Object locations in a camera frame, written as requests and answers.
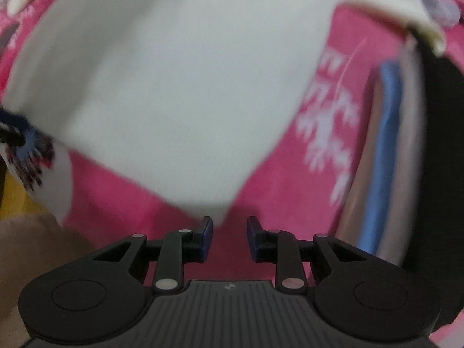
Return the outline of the cream deer sweater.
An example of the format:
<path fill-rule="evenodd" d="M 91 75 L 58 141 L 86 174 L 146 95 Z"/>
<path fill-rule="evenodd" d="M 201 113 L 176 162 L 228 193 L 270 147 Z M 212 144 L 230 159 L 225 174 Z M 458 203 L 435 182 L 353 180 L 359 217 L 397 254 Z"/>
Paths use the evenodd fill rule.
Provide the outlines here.
<path fill-rule="evenodd" d="M 4 107 L 191 215 L 222 221 L 283 136 L 349 2 L 443 51 L 421 0 L 57 0 Z"/>

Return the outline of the striped folded clothes stack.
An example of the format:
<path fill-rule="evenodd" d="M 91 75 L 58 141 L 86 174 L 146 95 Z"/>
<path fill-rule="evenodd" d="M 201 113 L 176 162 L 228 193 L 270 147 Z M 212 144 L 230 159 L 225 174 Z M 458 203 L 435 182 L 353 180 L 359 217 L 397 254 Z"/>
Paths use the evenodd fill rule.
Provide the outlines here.
<path fill-rule="evenodd" d="M 413 232 L 425 147 L 422 61 L 408 38 L 375 80 L 367 135 L 336 237 L 400 265 Z"/>

